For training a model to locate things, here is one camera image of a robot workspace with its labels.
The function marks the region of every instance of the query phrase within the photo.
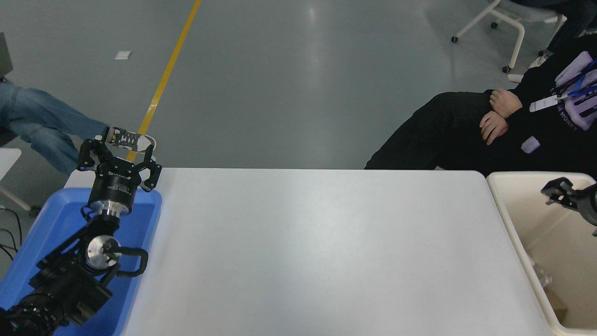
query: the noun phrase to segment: blue plastic tray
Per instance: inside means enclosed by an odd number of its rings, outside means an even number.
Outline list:
[[[85,225],[80,209],[87,203],[90,192],[89,188],[66,188],[48,198],[0,284],[0,307],[8,309],[29,294],[33,290],[29,279],[39,271],[35,264]],[[157,191],[146,193],[139,190],[133,212],[121,217],[120,229],[114,234],[123,246],[146,249],[149,263],[152,259],[149,248],[161,206],[162,197]],[[121,270],[136,270],[138,261],[139,258],[124,256]],[[81,327],[72,323],[59,327],[54,335],[120,335],[142,276],[114,278],[108,285],[113,296],[96,315]]]

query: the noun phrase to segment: white plastic bin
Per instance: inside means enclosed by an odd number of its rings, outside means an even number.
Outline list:
[[[541,189],[566,177],[573,188],[595,181],[578,173],[500,172],[487,177],[496,205],[535,294],[556,335],[597,335],[596,227],[573,210],[546,205]],[[527,257],[552,277],[547,286],[568,308],[560,324]]]

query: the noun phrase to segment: blue lanyard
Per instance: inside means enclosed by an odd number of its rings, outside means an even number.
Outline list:
[[[595,59],[594,61],[592,61],[591,64],[587,65],[580,72],[583,75],[577,80],[576,85],[574,86],[574,89],[572,89],[572,91],[570,91],[567,94],[567,96],[569,96],[569,97],[578,97],[578,96],[582,96],[584,94],[587,94],[589,92],[597,90],[597,85],[592,85],[590,87],[580,88],[580,86],[583,84],[583,81],[584,81],[585,77],[587,77],[587,74],[595,67],[596,64],[597,64],[597,59]]]

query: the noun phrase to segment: hand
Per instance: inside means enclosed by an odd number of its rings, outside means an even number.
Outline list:
[[[491,92],[489,104],[491,104],[493,111],[496,111],[504,119],[522,107],[522,103],[518,97],[503,88]]]
[[[504,133],[508,131],[508,123],[506,122],[506,119],[496,111],[491,111],[488,114],[485,114],[483,118],[481,118],[479,127],[481,128],[481,136],[483,137],[483,140],[487,141],[487,145],[491,145],[493,140],[504,135]]]

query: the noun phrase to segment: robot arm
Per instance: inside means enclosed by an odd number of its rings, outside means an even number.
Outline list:
[[[78,170],[96,172],[86,205],[96,215],[82,209],[87,223],[37,263],[40,271],[29,281],[33,291],[8,310],[0,308],[0,335],[52,335],[69,322],[80,326],[112,296],[107,285],[114,277],[136,277],[145,271],[147,251],[120,246],[113,235],[120,216],[133,211],[137,187],[154,189],[162,167],[152,158],[153,148],[136,165],[114,157],[106,135],[107,129],[99,139],[85,140],[79,153]],[[97,166],[91,153],[98,158]],[[139,173],[144,169],[150,176],[142,181]],[[122,255],[138,256],[139,268],[120,270]]]
[[[579,212],[587,222],[597,226],[597,184],[583,190],[572,189],[572,182],[567,178],[549,181],[541,193],[549,199],[546,204],[557,203],[561,206]]]

